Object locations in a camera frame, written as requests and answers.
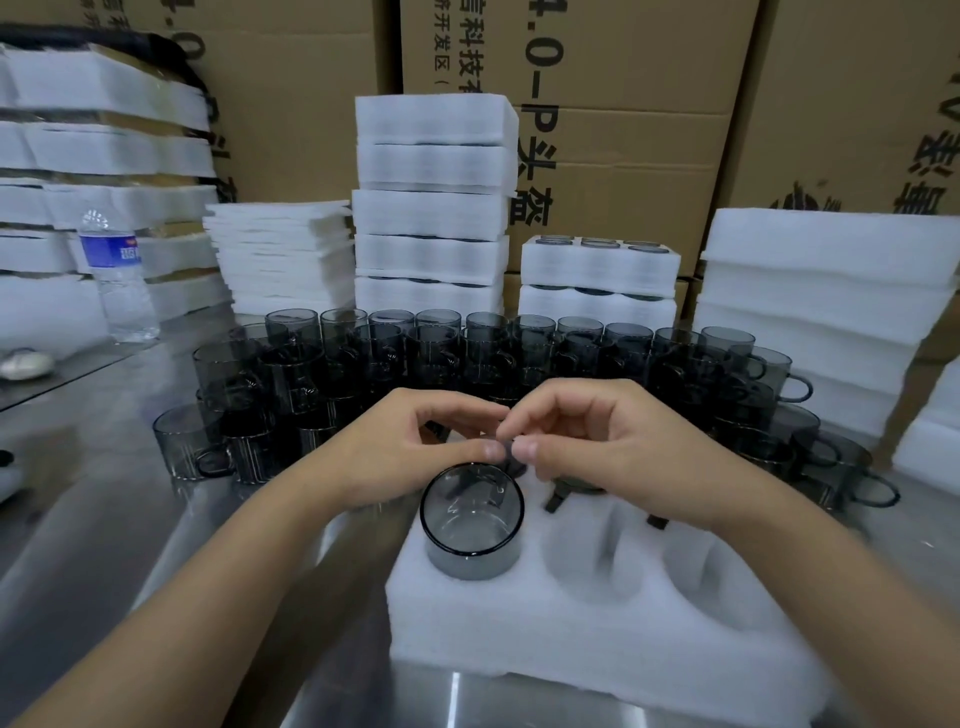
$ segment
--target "forearm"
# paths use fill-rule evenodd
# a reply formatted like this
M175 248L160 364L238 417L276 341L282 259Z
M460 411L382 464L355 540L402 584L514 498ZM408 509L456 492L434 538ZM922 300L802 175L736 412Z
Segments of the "forearm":
M858 538L766 473L717 535L750 565L871 722L944 728L960 712L960 630Z
M265 486L17 728L219 726L307 548L336 515L333 502L305 509L301 480L294 468Z

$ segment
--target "water bottle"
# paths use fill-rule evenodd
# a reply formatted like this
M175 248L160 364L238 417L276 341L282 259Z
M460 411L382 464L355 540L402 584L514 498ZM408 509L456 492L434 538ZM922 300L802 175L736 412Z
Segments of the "water bottle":
M86 262L97 280L100 305L117 343L156 339L160 323L143 279L136 235L110 205L91 207L78 227Z

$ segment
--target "fingernail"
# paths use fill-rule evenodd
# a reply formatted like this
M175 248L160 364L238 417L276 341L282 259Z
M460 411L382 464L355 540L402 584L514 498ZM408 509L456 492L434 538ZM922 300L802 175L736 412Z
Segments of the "fingernail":
M484 455L487 460L490 460L493 463L498 463L506 457L506 452L503 449L503 446L500 445L496 440L488 440L484 444Z
M533 465L537 457L537 441L531 437L517 437L510 452L524 465Z

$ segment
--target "metal table surface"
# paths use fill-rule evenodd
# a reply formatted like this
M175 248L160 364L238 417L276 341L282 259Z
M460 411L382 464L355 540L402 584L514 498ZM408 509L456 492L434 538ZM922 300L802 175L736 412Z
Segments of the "metal table surface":
M154 417L190 401L190 352L229 309L164 325L159 344L0 412L0 448L28 490L0 506L0 725L6 725L166 581L242 503L225 480L177 487ZM857 514L875 548L960 608L960 499L902 483ZM391 664L383 585L411 497L341 517L281 604L226 725L719 728L609 695L515 675ZM846 724L831 711L826 725Z

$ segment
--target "bottle label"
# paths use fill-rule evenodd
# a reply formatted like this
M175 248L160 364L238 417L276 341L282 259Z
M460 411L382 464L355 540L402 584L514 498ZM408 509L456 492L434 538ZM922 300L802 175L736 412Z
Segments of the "bottle label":
M133 235L81 235L80 241L91 268L125 268L140 264L140 249Z

